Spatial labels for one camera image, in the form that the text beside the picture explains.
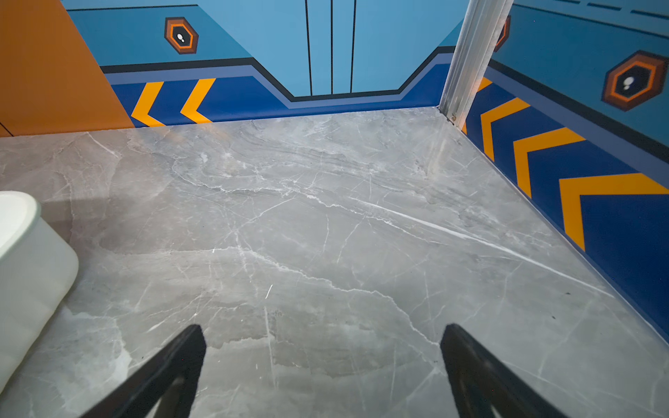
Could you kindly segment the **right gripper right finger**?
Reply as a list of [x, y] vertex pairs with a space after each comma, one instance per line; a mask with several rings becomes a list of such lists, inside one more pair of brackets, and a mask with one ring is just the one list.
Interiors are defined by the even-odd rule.
[[461, 417], [563, 417], [456, 323], [440, 342], [456, 409]]

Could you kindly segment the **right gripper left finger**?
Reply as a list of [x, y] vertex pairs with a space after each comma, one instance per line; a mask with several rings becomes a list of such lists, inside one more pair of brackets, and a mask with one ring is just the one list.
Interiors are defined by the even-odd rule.
[[186, 327], [84, 417], [188, 417], [207, 343], [201, 326]]

